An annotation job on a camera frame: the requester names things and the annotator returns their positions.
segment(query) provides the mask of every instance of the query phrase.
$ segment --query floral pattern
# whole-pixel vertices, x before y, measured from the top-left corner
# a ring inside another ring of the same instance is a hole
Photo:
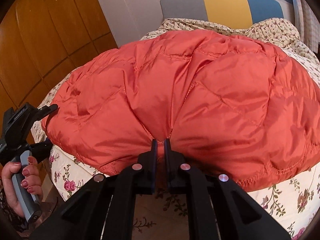
[[[214,30],[224,35],[245,35],[271,42],[303,65],[313,80],[320,85],[318,59],[300,41],[297,29],[285,19],[268,19],[247,30],[233,30],[223,25],[198,20],[167,19],[156,31],[148,33],[142,40],[155,38],[170,30],[194,29]],[[69,76],[70,74],[49,92],[40,107],[50,105],[56,91]],[[46,135],[40,122],[35,122],[31,131],[36,142],[45,140]],[[46,166],[47,172],[64,200],[98,173],[95,168],[82,163],[56,145],[52,148],[48,163],[50,165]],[[320,207],[320,169],[317,166],[318,164],[269,188],[248,193],[287,229],[294,240],[301,236]],[[153,196],[137,196],[132,239],[188,239],[187,214],[184,195],[171,195],[164,189],[157,189]]]

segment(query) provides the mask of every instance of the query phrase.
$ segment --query device handle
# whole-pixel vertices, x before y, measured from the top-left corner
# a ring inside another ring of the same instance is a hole
[[[25,179],[22,174],[22,170],[29,165],[29,156],[32,156],[32,153],[31,151],[27,150],[23,152],[21,156],[17,156],[12,160],[13,162],[21,162],[21,170],[18,173],[13,174],[12,183],[27,222],[33,223],[42,214],[39,197],[38,195],[30,194],[25,188],[21,186],[21,182]]]

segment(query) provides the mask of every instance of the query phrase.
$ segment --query floral blanket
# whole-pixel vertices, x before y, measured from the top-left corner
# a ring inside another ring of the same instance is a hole
[[[313,80],[320,85],[318,59],[300,41],[297,29],[285,19],[268,19],[246,30],[233,30],[223,25],[198,20],[167,19],[156,31],[148,33],[142,40],[155,38],[170,30],[194,29],[214,30],[224,35],[245,35],[271,42],[302,64]],[[39,107],[51,103],[56,91],[69,76],[70,74],[49,92]],[[31,131],[36,142],[45,140],[46,136],[40,122],[36,122]],[[53,184],[64,200],[71,197],[98,172],[58,146],[52,148],[46,167]],[[319,182],[320,164],[317,164],[292,179],[250,192],[249,195],[287,229],[292,239],[296,240],[320,207]],[[187,213],[184,195],[171,195],[159,188],[152,196],[137,196],[132,239],[188,239]]]

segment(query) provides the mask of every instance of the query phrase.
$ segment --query curtain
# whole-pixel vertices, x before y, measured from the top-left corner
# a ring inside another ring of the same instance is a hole
[[[298,25],[301,40],[313,52],[318,53],[320,43],[320,23],[305,0],[296,0],[298,7]]]

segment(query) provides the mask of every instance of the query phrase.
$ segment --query round metal bolt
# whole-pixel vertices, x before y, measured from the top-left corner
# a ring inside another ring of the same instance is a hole
[[[94,180],[95,182],[101,182],[101,181],[104,180],[104,176],[103,176],[102,174],[97,174],[97,175],[95,175],[95,176],[93,177],[93,180]]]
[[[132,169],[135,171],[139,171],[142,169],[142,165],[140,163],[136,163],[136,164],[132,165]]]
[[[220,174],[218,178],[222,182],[226,182],[229,180],[229,177],[226,174]]]
[[[188,171],[191,169],[191,166],[188,163],[183,163],[180,165],[180,169],[182,169],[184,171]]]

